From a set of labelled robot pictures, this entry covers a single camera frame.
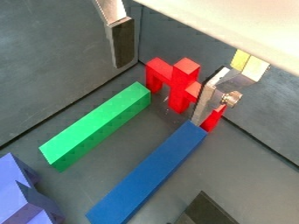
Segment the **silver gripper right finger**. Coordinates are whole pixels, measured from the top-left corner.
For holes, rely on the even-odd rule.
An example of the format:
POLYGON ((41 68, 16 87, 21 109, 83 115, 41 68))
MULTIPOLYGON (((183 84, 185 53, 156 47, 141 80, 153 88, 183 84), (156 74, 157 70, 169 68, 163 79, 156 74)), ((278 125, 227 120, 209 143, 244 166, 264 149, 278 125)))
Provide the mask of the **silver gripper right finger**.
POLYGON ((221 67, 204 81, 191 122, 201 125, 213 109, 224 105, 234 108, 242 93, 239 90, 259 82, 270 64, 242 50, 236 50, 230 68, 221 67))

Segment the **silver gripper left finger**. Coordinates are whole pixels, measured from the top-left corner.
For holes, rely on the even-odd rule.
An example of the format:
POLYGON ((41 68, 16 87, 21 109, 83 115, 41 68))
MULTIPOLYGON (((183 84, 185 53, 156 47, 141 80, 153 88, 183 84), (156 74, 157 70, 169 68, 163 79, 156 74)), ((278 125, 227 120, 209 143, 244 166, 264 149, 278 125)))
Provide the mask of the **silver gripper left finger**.
POLYGON ((135 58, 135 20, 127 15, 121 0, 92 0, 105 25, 112 62, 124 67, 135 58))

